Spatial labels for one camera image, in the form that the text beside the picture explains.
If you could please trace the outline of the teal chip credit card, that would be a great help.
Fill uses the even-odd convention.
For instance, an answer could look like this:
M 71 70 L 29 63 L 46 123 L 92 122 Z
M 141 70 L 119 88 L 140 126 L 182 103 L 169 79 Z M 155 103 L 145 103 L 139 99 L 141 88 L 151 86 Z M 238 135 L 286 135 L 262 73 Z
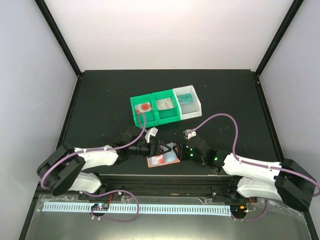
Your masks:
M 191 93 L 180 94 L 177 96 L 178 102 L 182 104 L 190 104 L 193 102 L 193 96 Z

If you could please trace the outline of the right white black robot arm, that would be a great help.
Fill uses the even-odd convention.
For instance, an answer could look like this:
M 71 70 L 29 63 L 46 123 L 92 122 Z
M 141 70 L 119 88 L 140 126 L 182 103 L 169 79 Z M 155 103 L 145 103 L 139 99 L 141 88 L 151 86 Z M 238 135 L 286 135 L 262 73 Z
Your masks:
M 266 162 L 237 156 L 232 152 L 211 148 L 203 139 L 192 137 L 185 144 L 175 144 L 173 151 L 182 161 L 194 163 L 218 175 L 221 172 L 236 177 L 228 187 L 228 198 L 265 198 L 282 201 L 288 207 L 307 212 L 315 192 L 316 180 L 297 162 L 286 158 L 281 162 Z

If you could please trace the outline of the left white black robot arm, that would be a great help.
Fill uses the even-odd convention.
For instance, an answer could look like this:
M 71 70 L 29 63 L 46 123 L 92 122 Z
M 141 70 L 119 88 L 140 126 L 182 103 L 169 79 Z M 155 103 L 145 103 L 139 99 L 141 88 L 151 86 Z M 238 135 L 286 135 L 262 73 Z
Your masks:
M 36 170 L 40 186 L 59 196 L 68 191 L 87 192 L 95 199 L 103 199 L 108 188 L 92 168 L 113 166 L 129 156 L 158 157 L 172 151 L 173 146 L 154 140 L 158 130 L 130 126 L 112 144 L 102 147 L 79 148 L 68 144 L 59 146 Z

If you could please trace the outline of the white pagoda credit card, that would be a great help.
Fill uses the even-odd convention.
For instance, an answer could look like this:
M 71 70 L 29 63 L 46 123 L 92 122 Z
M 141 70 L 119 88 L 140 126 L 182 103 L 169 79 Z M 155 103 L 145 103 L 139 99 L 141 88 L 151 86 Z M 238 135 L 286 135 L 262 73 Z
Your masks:
M 156 100 L 156 107 L 159 111 L 169 110 L 174 108 L 171 97 Z

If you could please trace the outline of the red circle credit card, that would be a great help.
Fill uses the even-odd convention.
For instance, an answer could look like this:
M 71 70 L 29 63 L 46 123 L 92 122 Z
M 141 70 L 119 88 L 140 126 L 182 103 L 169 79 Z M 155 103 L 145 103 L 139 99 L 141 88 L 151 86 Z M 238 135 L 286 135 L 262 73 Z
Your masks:
M 158 165 L 162 165 L 164 163 L 165 163 L 165 158 L 163 157 L 163 155 L 152 156 L 148 159 L 148 164 L 150 166 L 158 166 Z

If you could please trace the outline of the pink leather card holder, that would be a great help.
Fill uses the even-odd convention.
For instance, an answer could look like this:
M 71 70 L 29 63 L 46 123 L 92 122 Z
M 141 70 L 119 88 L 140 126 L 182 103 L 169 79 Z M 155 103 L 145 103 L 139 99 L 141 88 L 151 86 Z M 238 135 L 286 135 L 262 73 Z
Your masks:
M 169 147 L 171 147 L 171 151 L 167 152 L 162 155 L 158 156 L 151 156 L 147 157 L 147 165 L 149 168 L 154 168 L 154 167 L 161 167 L 161 166 L 166 166 L 170 164 L 176 164 L 180 162 L 180 159 L 177 156 L 177 153 L 175 151 L 175 147 L 177 146 L 176 143 L 169 143 Z

